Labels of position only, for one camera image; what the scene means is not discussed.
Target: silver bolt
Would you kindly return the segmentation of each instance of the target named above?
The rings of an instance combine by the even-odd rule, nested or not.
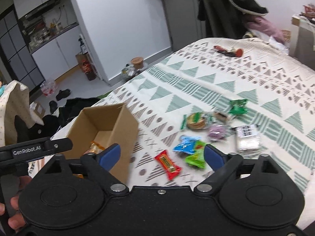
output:
[[[123,184],[113,184],[111,186],[111,190],[113,192],[117,192],[117,193],[120,193],[120,192],[124,191],[125,189],[126,189],[126,186]]]
[[[197,185],[197,190],[203,193],[210,192],[212,190],[212,186],[209,184],[200,184]]]
[[[157,190],[157,193],[158,194],[166,194],[166,191],[165,190]]]

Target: countertop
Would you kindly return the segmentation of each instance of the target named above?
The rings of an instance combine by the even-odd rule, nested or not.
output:
[[[50,38],[48,41],[43,42],[41,45],[39,45],[39,46],[37,46],[36,48],[32,49],[32,50],[30,51],[30,54],[32,55],[34,52],[38,51],[41,47],[43,47],[44,45],[46,45],[47,43],[49,43],[49,42],[52,41],[53,39],[57,38],[58,36],[64,34],[65,32],[69,31],[70,29],[72,29],[72,28],[74,28],[74,27],[76,27],[76,26],[78,26],[78,25],[79,25],[79,23],[73,23],[73,24],[71,24],[71,25],[65,27],[59,34],[56,34],[55,36],[53,36],[52,38]]]

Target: bed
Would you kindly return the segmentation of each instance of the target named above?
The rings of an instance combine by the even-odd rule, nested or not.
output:
[[[242,48],[242,58],[227,57],[212,48]],[[196,186],[213,173],[189,167],[172,148],[182,134],[201,136],[206,131],[180,131],[184,114],[228,111],[229,101],[248,99],[249,113],[233,120],[231,126],[259,125],[262,151],[269,154],[306,195],[306,209],[299,226],[314,219],[312,179],[315,152],[315,72],[297,60],[257,39],[202,39],[177,51],[155,66],[114,90],[96,105],[125,103],[139,121],[139,137],[130,158],[129,187],[133,185]],[[55,135],[67,135],[71,123]],[[226,142],[214,144],[224,153],[235,151],[233,131]],[[154,160],[163,150],[183,168],[169,181]],[[49,157],[38,161],[42,167]],[[32,175],[38,168],[32,168]]]

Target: shoe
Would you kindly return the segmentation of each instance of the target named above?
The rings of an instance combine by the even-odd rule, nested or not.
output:
[[[53,114],[58,109],[57,102],[52,100],[49,102],[50,114]]]
[[[67,98],[68,96],[70,96],[71,94],[71,90],[66,89],[66,90],[60,90],[59,93],[56,96],[57,101],[60,101],[63,98]]]

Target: human hand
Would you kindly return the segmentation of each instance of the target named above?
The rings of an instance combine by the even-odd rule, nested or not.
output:
[[[20,176],[19,180],[20,180],[19,191],[21,191],[32,180],[32,178],[30,176]],[[7,222],[9,224],[9,226],[14,230],[18,230],[19,228],[23,227],[26,224],[22,214],[19,211],[18,200],[19,200],[19,194],[15,195],[13,198],[11,198],[11,201],[10,201],[11,206],[17,212],[13,217],[9,218],[9,220]],[[5,205],[0,203],[0,216],[2,216],[4,214],[4,212],[5,212]]]

